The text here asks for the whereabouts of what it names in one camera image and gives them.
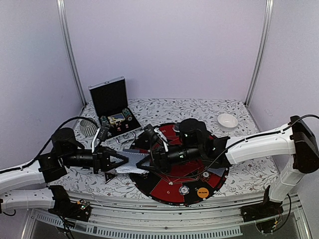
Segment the clear dealer button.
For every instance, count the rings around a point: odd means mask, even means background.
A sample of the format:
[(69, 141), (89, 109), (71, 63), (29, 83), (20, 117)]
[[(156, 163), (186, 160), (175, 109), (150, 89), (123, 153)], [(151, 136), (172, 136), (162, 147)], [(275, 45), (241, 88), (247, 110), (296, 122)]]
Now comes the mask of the clear dealer button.
[(175, 124), (175, 125), (173, 126), (173, 130), (174, 130), (175, 132), (179, 132), (179, 125)]

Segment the red poker chip stack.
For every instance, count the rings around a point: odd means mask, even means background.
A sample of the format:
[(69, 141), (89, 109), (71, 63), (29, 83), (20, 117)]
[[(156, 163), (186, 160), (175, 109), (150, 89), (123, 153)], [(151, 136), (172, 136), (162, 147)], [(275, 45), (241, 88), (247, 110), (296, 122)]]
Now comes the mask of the red poker chip stack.
[(210, 173), (205, 171), (202, 173), (202, 180), (207, 181), (210, 179)]

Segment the orange big blind button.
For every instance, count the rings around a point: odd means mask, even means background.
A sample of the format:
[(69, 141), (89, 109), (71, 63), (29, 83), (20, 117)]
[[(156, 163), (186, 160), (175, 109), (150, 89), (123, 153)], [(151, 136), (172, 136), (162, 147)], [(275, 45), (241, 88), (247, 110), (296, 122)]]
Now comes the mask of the orange big blind button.
[(207, 188), (201, 187), (197, 190), (198, 197), (204, 199), (209, 196), (209, 190)]

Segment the single blue playing card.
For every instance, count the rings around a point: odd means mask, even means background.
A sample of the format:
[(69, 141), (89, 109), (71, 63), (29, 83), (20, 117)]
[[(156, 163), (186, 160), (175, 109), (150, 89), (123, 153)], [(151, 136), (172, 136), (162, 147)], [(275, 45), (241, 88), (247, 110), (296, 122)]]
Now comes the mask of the single blue playing card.
[(216, 175), (218, 175), (219, 177), (222, 177), (222, 175), (224, 174), (226, 168), (210, 168), (208, 171), (211, 173), (214, 173)]

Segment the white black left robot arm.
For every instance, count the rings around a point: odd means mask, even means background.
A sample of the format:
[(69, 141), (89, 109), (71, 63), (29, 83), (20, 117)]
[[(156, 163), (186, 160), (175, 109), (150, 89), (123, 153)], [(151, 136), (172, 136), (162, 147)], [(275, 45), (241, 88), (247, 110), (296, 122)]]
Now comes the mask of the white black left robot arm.
[(70, 167), (92, 169), (95, 174), (108, 172), (128, 163), (129, 159), (106, 146), (85, 149), (75, 138), (73, 129), (64, 127), (51, 136), (52, 151), (33, 160), (0, 172), (0, 211), (43, 208), (61, 218), (87, 221), (91, 207), (84, 199), (72, 202), (60, 185), (42, 189), (26, 186), (47, 184), (67, 175)]

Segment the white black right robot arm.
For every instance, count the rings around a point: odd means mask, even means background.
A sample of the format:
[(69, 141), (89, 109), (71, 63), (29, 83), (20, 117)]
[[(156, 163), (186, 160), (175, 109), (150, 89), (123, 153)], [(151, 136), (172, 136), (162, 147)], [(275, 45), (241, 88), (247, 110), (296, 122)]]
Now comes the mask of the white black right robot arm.
[(210, 137), (204, 122), (186, 119), (178, 125), (180, 145), (169, 143), (157, 127), (149, 124), (144, 127), (144, 132), (150, 144), (160, 140), (162, 145), (156, 150), (151, 149), (150, 155), (137, 163), (137, 168), (169, 173), (174, 165), (201, 159), (205, 165), (199, 172), (202, 174), (209, 168), (227, 167), (268, 156), (290, 155), (292, 159), (279, 178), (265, 190), (264, 202), (258, 205), (260, 216), (268, 217), (304, 175), (319, 168), (317, 140), (303, 119), (293, 116), (290, 122), (273, 130), (215, 139)]

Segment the black triangular card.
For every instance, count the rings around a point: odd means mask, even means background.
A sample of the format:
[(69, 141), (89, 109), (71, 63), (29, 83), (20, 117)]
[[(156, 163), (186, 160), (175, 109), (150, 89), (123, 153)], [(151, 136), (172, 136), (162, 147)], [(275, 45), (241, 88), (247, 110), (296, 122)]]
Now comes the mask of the black triangular card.
[(116, 177), (116, 174), (110, 173), (110, 172), (105, 172), (104, 176), (105, 176), (105, 183), (107, 184), (108, 182), (110, 182), (112, 179), (114, 179)]

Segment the red dice set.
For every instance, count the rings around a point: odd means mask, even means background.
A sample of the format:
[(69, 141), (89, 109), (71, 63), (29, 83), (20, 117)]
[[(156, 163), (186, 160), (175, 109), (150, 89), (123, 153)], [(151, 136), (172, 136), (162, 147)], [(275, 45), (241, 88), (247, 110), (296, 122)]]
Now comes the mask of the red dice set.
[(129, 129), (129, 125), (127, 123), (118, 123), (115, 125), (115, 129), (117, 132), (124, 132)]

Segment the striped grey cup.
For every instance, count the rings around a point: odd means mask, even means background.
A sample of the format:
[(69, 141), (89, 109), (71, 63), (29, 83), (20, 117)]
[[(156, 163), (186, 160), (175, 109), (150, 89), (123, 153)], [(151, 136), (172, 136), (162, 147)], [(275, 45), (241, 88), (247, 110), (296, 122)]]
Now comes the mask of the striped grey cup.
[(80, 132), (85, 137), (94, 136), (97, 130), (97, 127), (89, 120), (82, 119), (79, 124)]

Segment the left poker chip row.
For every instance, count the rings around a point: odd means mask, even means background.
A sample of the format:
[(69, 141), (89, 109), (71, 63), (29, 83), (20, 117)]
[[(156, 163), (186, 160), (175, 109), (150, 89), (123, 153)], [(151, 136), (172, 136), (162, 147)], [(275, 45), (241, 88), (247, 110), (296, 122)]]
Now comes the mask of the left poker chip row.
[(100, 117), (100, 123), (101, 123), (101, 126), (110, 126), (110, 123), (109, 123), (108, 118), (106, 116)]

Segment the poker chip row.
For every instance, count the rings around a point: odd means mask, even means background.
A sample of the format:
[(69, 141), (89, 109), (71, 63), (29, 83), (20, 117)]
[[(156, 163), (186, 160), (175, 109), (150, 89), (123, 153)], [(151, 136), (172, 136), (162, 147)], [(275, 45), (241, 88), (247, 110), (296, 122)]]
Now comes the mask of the poker chip row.
[(110, 126), (110, 123), (109, 123), (108, 118), (106, 116), (100, 117), (100, 123), (101, 123), (101, 126)]
[(128, 108), (124, 108), (122, 110), (122, 114), (124, 115), (127, 121), (131, 121), (133, 119), (133, 115)]

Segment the round red black poker mat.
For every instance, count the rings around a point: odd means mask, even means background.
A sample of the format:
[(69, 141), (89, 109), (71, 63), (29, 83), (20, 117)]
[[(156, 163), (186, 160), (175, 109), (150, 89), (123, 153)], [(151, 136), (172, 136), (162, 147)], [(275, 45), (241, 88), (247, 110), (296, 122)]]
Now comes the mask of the round red black poker mat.
[[(169, 138), (169, 141), (177, 143), (177, 133), (174, 132), (173, 123), (164, 123), (157, 127)], [(224, 138), (224, 148), (228, 140)], [(131, 144), (131, 149), (138, 149), (140, 153), (150, 155), (150, 139), (145, 132), (140, 134)], [(200, 159), (188, 162), (182, 165), (172, 167), (170, 173), (149, 172), (145, 174), (130, 173), (130, 179), (135, 183), (135, 186), (147, 197), (163, 204), (174, 206), (188, 206), (199, 203), (208, 199), (218, 192), (224, 185), (229, 173), (230, 164), (224, 157), (224, 167), (226, 168), (222, 177), (209, 172), (211, 167), (205, 166)], [(202, 180), (203, 172), (210, 173), (210, 179)], [(179, 188), (185, 185), (190, 189), (187, 195), (182, 196), (179, 193)], [(207, 198), (200, 198), (197, 195), (197, 190), (201, 187), (209, 190)]]

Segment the boxed playing card deck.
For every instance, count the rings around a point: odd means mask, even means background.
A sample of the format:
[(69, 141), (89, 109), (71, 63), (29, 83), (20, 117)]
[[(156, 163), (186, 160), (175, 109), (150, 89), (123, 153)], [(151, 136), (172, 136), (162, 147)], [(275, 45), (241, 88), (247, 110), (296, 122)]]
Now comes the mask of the boxed playing card deck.
[(110, 124), (116, 124), (119, 122), (123, 122), (126, 118), (122, 113), (118, 113), (112, 116), (108, 116), (108, 120)]

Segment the right poker chip row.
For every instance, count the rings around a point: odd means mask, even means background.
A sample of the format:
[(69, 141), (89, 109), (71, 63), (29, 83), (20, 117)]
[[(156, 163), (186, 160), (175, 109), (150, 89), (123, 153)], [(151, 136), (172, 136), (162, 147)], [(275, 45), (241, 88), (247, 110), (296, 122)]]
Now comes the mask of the right poker chip row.
[(124, 115), (127, 121), (131, 121), (133, 119), (133, 115), (128, 108), (124, 108), (122, 110), (122, 114)]

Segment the aluminium poker chip case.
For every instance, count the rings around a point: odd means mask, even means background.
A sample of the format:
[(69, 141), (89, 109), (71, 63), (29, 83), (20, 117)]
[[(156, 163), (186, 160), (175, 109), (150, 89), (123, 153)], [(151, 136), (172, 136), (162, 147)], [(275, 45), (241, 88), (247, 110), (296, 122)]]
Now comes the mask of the aluminium poker chip case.
[(117, 138), (141, 128), (141, 124), (129, 108), (125, 77), (120, 76), (106, 82), (89, 86), (89, 92), (99, 123), (101, 116), (108, 118), (108, 116), (122, 113), (124, 108), (128, 108), (133, 115), (131, 121), (124, 120), (123, 122), (119, 122), (129, 125), (129, 129), (124, 132), (116, 131), (115, 125), (118, 123), (110, 124), (107, 140)]

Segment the white ceramic bowl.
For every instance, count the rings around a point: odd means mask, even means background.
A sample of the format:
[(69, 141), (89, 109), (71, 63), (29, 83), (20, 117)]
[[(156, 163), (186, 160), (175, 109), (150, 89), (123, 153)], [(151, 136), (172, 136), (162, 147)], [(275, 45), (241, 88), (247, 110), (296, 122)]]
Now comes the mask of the white ceramic bowl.
[(217, 117), (217, 123), (223, 131), (233, 131), (238, 126), (238, 120), (236, 117), (230, 114), (220, 114)]

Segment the aluminium front rail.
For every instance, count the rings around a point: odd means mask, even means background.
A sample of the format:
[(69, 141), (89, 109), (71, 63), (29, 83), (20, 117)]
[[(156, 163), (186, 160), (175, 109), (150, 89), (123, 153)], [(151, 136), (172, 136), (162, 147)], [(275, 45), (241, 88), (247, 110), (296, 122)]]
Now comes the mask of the aluminium front rail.
[(241, 208), (262, 201), (262, 193), (212, 197), (190, 206), (171, 206), (151, 199), (70, 193), (87, 199), (89, 221), (76, 222), (77, 239), (312, 239), (298, 195), (283, 202), (276, 231), (265, 233), (274, 217), (244, 221)]

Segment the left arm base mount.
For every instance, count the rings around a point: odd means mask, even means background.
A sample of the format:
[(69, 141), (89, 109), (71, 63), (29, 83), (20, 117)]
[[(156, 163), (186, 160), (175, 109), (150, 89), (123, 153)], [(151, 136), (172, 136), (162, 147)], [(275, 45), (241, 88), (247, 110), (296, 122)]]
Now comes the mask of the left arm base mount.
[(48, 212), (61, 216), (62, 218), (74, 219), (78, 221), (88, 222), (92, 207), (89, 201), (80, 199), (72, 202), (66, 190), (62, 186), (49, 186), (52, 192), (54, 205), (48, 209)]

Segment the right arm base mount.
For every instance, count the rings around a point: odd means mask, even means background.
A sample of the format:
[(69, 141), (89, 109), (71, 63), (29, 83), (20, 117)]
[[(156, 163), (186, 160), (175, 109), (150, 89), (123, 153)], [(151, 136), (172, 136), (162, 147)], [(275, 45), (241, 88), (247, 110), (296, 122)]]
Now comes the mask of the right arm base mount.
[(243, 206), (240, 211), (244, 222), (260, 220), (256, 223), (257, 230), (263, 234), (270, 234), (276, 229), (283, 208), (282, 202), (275, 203), (267, 198), (261, 203)]

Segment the left aluminium frame post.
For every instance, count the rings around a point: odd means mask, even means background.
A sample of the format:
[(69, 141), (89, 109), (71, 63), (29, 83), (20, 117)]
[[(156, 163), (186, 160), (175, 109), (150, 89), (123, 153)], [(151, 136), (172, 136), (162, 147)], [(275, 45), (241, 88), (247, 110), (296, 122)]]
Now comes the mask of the left aluminium frame post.
[(70, 64), (71, 73), (73, 76), (76, 91), (78, 93), (81, 105), (84, 107), (87, 105), (87, 101), (86, 101), (84, 90), (80, 81), (80, 77), (79, 77), (79, 73), (78, 73), (78, 69), (76, 65), (76, 60), (75, 60), (75, 56), (73, 52), (73, 47), (71, 43), (71, 37), (70, 37), (66, 8), (65, 8), (65, 1), (57, 0), (56, 3), (57, 3), (57, 11), (58, 11), (58, 17), (60, 21), (60, 27), (61, 27), (62, 36), (64, 39), (68, 61)]

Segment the aluminium frame post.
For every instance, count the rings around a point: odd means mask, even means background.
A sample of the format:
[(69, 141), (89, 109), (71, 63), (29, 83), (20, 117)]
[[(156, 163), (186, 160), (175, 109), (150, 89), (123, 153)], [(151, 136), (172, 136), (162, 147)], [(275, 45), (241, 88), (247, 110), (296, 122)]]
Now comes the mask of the aluminium frame post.
[(253, 95), (257, 86), (257, 81), (259, 77), (259, 73), (261, 70), (264, 53), (267, 45), (267, 39), (269, 35), (269, 30), (271, 26), (272, 13), (273, 13), (274, 1), (266, 0), (265, 12), (264, 12), (264, 20), (262, 25), (261, 39), (259, 43), (259, 48), (257, 52), (257, 57), (251, 77), (251, 81), (248, 87), (248, 92), (245, 98), (244, 105), (248, 108), (252, 102)]
[(68, 61), (70, 64), (71, 73), (73, 76), (76, 91), (78, 93), (81, 105), (84, 107), (87, 105), (87, 101), (86, 101), (84, 90), (80, 81), (80, 77), (79, 77), (79, 73), (78, 73), (78, 69), (76, 65), (76, 60), (75, 60), (75, 56), (73, 52), (73, 47), (71, 43), (71, 37), (70, 37), (66, 8), (65, 8), (65, 1), (57, 0), (56, 3), (57, 3), (57, 11), (58, 11), (58, 17), (60, 21), (60, 27), (61, 27), (62, 36), (64, 39)]

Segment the right aluminium frame post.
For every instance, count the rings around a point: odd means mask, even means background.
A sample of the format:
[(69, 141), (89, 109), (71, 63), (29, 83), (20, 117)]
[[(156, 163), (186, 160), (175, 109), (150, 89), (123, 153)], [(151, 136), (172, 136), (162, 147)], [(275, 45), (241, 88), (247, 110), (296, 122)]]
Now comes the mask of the right aluminium frame post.
[(245, 98), (244, 105), (248, 108), (252, 102), (253, 95), (257, 86), (257, 81), (259, 77), (259, 73), (261, 70), (264, 53), (267, 45), (267, 39), (269, 35), (269, 30), (271, 26), (272, 13), (273, 13), (274, 1), (266, 0), (265, 12), (264, 12), (264, 20), (262, 25), (261, 39), (259, 43), (259, 48), (257, 52), (257, 57), (251, 77), (251, 81), (248, 87), (248, 92)]

